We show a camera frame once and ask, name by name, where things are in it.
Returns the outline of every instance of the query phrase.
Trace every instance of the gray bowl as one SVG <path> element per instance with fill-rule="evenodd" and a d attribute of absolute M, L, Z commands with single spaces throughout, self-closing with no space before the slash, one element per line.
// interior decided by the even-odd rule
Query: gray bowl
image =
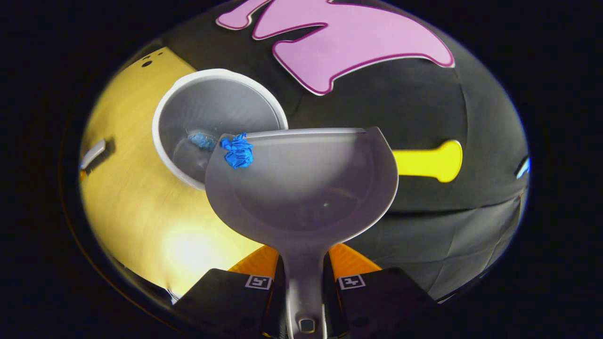
<path fill-rule="evenodd" d="M 261 84 L 226 69 L 208 69 L 177 80 L 153 118 L 153 141 L 161 160 L 183 182 L 205 189 L 210 150 L 189 137 L 286 130 L 285 113 Z"/>

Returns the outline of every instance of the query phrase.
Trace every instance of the gray scoop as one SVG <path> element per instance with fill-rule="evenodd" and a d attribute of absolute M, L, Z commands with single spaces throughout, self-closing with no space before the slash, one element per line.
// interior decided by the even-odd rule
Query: gray scoop
<path fill-rule="evenodd" d="M 254 146 L 248 168 L 233 169 L 220 146 L 212 153 L 209 203 L 235 232 L 280 253 L 289 337 L 326 339 L 324 256 L 387 211 L 398 187 L 396 160 L 377 127 L 269 131 L 246 139 Z"/>

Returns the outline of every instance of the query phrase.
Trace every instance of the blue object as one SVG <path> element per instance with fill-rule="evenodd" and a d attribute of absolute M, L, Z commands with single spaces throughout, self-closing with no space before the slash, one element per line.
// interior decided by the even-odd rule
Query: blue object
<path fill-rule="evenodd" d="M 232 141 L 227 138 L 220 141 L 220 146 L 229 151 L 224 158 L 232 168 L 248 167 L 253 162 L 253 145 L 244 139 L 246 136 L 247 133 L 243 133 L 235 136 Z"/>
<path fill-rule="evenodd" d="M 197 133 L 196 135 L 190 136 L 189 140 L 193 144 L 199 146 L 199 148 L 203 148 L 205 150 L 213 151 L 213 149 L 216 147 L 216 142 L 202 133 Z"/>
<path fill-rule="evenodd" d="M 524 173 L 529 173 L 530 170 L 530 165 L 529 165 L 529 158 L 527 158 L 524 162 L 522 167 L 519 169 L 519 171 L 517 172 L 517 178 L 521 178 L 523 177 Z"/>

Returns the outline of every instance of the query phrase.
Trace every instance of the yellow table surface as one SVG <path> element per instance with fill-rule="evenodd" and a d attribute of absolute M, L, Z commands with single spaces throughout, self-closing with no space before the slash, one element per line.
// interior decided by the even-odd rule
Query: yellow table surface
<path fill-rule="evenodd" d="M 115 152 L 81 183 L 92 229 L 110 254 L 144 279 L 183 295 L 211 268 L 228 270 L 261 247 L 228 228 L 204 191 L 179 181 L 151 135 L 161 97 L 196 70 L 168 48 L 118 74 L 99 97 L 82 143 Z M 146 67 L 145 62 L 152 61 Z"/>

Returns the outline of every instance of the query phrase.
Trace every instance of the blue crumpled glove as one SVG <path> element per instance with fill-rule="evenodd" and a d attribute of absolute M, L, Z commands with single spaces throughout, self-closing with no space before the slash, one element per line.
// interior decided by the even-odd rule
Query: blue crumpled glove
<path fill-rule="evenodd" d="M 216 142 L 213 139 L 208 138 L 201 133 L 190 136 L 189 140 L 193 144 L 199 146 L 199 148 L 203 148 L 205 150 L 213 151 L 213 149 L 216 147 Z"/>
<path fill-rule="evenodd" d="M 248 167 L 253 162 L 253 145 L 244 139 L 246 136 L 247 133 L 243 133 L 235 136 L 232 141 L 227 138 L 220 141 L 220 146 L 229 151 L 224 158 L 232 168 Z"/>

